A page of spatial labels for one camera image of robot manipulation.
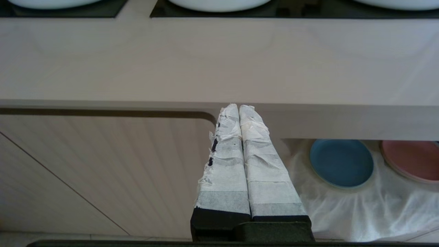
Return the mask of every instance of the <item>white cloth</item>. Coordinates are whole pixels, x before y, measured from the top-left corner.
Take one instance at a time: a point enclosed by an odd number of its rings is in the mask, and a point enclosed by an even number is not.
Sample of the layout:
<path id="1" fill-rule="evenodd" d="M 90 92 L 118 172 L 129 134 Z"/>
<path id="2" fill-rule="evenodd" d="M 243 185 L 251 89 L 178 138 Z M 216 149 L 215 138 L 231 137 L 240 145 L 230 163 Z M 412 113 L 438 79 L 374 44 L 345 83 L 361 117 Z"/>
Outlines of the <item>white cloth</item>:
<path id="1" fill-rule="evenodd" d="M 286 166 L 313 232 L 365 242 L 439 227 L 439 185 L 413 182 L 397 174 L 384 162 L 378 141 L 363 142 L 371 151 L 374 173 L 358 189 L 336 188 L 314 173 L 309 161 L 313 141 L 298 142 Z"/>

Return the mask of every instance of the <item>cabinet door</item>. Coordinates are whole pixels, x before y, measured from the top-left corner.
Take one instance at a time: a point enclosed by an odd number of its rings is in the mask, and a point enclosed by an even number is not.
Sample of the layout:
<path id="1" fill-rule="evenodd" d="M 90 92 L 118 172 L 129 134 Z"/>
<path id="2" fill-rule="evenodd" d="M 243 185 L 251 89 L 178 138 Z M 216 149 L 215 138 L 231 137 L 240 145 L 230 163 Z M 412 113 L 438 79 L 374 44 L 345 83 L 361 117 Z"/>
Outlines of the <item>cabinet door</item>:
<path id="1" fill-rule="evenodd" d="M 126 235 L 1 134 L 0 231 Z"/>
<path id="2" fill-rule="evenodd" d="M 203 119 L 0 116 L 0 131 L 130 235 L 189 238 Z"/>

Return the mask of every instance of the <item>pink plate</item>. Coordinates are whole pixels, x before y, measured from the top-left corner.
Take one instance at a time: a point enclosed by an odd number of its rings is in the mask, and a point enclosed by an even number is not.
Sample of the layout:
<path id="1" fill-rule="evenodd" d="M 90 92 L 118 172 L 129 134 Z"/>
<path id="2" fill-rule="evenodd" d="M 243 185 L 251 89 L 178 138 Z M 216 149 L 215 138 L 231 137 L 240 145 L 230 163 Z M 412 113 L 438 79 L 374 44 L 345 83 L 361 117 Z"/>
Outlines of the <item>pink plate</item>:
<path id="1" fill-rule="evenodd" d="M 439 146 L 435 142 L 383 141 L 381 150 L 387 163 L 402 175 L 439 183 Z"/>

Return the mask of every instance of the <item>blue plate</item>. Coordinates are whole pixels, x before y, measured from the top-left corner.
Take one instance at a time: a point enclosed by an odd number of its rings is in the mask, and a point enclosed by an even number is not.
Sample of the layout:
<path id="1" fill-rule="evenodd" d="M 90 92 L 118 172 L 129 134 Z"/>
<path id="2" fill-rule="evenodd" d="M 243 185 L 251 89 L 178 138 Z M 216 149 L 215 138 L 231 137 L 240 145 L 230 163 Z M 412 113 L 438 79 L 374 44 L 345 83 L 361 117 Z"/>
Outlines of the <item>blue plate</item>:
<path id="1" fill-rule="evenodd" d="M 363 185 L 374 171 L 371 153 L 357 140 L 317 140 L 309 158 L 319 177 L 341 188 Z"/>

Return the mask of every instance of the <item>white bowl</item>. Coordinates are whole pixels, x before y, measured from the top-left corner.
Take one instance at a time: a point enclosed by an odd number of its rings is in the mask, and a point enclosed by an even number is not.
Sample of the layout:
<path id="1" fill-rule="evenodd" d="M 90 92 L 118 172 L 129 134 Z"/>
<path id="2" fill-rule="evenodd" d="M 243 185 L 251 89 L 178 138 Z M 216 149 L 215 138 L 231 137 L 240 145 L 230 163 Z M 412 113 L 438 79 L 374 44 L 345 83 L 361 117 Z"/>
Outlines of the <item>white bowl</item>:
<path id="1" fill-rule="evenodd" d="M 32 9 L 62 9 L 92 4 L 101 0 L 9 0 L 20 7 Z"/>
<path id="2" fill-rule="evenodd" d="M 170 0 L 184 8 L 206 12 L 233 12 L 264 5 L 271 0 Z"/>
<path id="3" fill-rule="evenodd" d="M 422 11 L 439 8 L 439 0 L 355 0 L 360 3 L 369 4 L 377 7 Z"/>

